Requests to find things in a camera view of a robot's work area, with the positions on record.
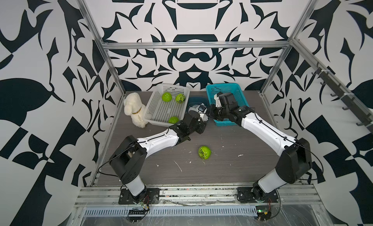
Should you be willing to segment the green custard apple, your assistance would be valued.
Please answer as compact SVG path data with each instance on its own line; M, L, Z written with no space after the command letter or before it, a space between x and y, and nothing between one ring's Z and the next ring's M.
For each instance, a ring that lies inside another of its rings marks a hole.
M171 102L173 99L173 96L169 92L164 92L162 94L162 101L164 102Z
M212 153L212 152L211 152L210 148L207 147L207 146L201 146L201 147L199 148L199 150L198 150L198 155L199 155L199 157L200 157L201 159L204 159L204 160L209 159L210 156L211 156L211 153Z
M176 97L175 97L175 101L177 103L184 103L186 100L186 97L184 94L178 94Z
M170 123L170 124L176 124L177 122L179 122L178 117L170 117L169 120L168 120L168 123Z

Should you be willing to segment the white foam net sleeve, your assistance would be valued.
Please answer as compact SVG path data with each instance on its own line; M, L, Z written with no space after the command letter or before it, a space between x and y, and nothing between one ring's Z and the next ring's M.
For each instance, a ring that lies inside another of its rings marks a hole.
M196 112L199 115L199 118L203 122L207 122L209 120L208 117L208 108L202 103L202 104L194 104L191 107L189 107L188 112Z

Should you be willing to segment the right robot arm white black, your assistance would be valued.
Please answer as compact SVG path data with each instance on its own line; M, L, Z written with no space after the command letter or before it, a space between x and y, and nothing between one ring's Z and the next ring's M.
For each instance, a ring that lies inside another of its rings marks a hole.
M309 142L281 132L263 120L255 109L245 105L239 107L236 103L226 106L212 104L209 115L218 121L229 119L252 132L279 156L275 168L254 184L253 189L257 195L265 195L286 184L293 184L312 168Z

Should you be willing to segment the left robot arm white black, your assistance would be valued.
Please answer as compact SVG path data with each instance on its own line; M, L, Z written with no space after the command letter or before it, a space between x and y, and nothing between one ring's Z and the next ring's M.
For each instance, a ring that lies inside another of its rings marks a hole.
M142 198L145 196L146 186L139 175L146 158L190 140L193 133L202 134L207 121L206 113L192 110L181 121L161 133L145 138L127 136L110 157L108 164L132 197Z

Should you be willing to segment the dark blue plastic tub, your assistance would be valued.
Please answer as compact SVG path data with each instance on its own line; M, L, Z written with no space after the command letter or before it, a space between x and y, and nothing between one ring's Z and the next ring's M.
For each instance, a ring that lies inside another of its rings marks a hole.
M187 106L186 106L186 111L185 114L189 112L189 109L194 107L194 108L199 108L200 105L204 105L206 108L209 107L209 101L207 97L204 96L191 96L188 99Z

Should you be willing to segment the white perforated plastic basket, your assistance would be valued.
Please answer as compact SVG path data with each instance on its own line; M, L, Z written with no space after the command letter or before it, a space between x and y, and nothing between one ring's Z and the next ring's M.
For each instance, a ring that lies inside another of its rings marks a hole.
M162 99L164 93L170 93L172 100L165 102ZM186 99L183 103L177 103L177 95L183 94ZM184 118L186 105L189 99L190 89L178 85L160 84L156 86L144 111L144 120L152 125L169 127L171 117L177 117L179 120Z

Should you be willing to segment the teal perforated plastic basket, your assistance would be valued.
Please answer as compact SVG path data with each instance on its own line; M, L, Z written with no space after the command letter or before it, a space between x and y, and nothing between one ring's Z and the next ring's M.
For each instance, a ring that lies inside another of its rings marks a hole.
M223 113L227 113L227 109L233 106L236 108L249 106L241 87L236 83L208 85L206 91L209 104L215 105L216 108L221 106Z

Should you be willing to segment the white plush dog toy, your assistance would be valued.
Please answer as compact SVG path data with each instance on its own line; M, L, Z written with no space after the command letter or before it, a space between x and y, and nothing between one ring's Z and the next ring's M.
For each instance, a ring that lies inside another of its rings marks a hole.
M130 93L123 101L124 114L131 117L132 123L139 127L145 128L147 121L144 120L146 106L142 103L138 93Z

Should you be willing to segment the right green circuit board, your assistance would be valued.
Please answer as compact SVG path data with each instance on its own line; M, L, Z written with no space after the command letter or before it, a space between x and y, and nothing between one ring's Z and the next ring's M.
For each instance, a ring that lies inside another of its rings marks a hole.
M256 220L266 222L271 218L272 211L267 207L256 206L256 214L257 214L257 216L255 217Z

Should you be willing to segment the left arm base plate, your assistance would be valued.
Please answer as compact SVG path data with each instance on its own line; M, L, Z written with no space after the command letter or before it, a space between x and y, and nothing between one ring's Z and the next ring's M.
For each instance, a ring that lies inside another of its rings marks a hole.
M159 188L145 188L139 195L134 196L128 189L121 189L119 196L119 205L130 204L154 204L159 202Z

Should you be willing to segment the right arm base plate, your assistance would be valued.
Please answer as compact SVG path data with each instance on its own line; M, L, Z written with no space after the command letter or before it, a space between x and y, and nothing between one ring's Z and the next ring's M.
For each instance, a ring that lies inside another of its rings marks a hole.
M265 193L258 186L238 187L236 199L240 203L278 203L279 198L276 190Z

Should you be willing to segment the black wall hook rail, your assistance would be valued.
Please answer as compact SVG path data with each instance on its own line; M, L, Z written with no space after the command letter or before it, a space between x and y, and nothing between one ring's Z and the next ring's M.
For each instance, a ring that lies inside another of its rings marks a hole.
M335 74L317 62L317 69L312 75L317 75L321 78L322 86L327 86L332 93L331 97L341 100L345 107L343 110L351 111L355 117L359 120L356 123L357 126L364 126L366 129L373 133L373 113L368 107L354 94L351 90L347 88L345 84L339 80Z

